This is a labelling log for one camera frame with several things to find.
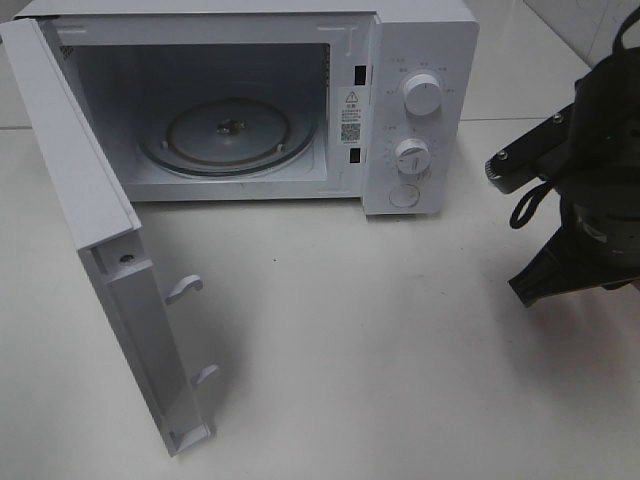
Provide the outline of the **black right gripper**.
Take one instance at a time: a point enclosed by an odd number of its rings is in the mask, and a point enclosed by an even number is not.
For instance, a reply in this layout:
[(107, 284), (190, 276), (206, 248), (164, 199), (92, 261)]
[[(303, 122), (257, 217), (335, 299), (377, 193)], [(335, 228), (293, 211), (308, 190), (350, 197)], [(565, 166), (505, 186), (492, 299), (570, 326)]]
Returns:
[(618, 218), (560, 199), (559, 229), (508, 281), (523, 305), (596, 287), (639, 281), (639, 220)]

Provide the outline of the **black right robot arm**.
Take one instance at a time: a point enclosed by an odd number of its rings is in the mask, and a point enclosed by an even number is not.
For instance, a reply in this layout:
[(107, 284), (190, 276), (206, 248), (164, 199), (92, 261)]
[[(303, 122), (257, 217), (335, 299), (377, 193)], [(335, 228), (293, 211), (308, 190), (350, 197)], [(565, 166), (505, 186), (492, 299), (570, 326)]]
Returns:
[(519, 164), (512, 192), (540, 178), (515, 207), (523, 227), (550, 191), (560, 227), (509, 284), (521, 302), (594, 287), (613, 290), (639, 277), (639, 59), (613, 54), (577, 81), (562, 122), (523, 136), (534, 150)]

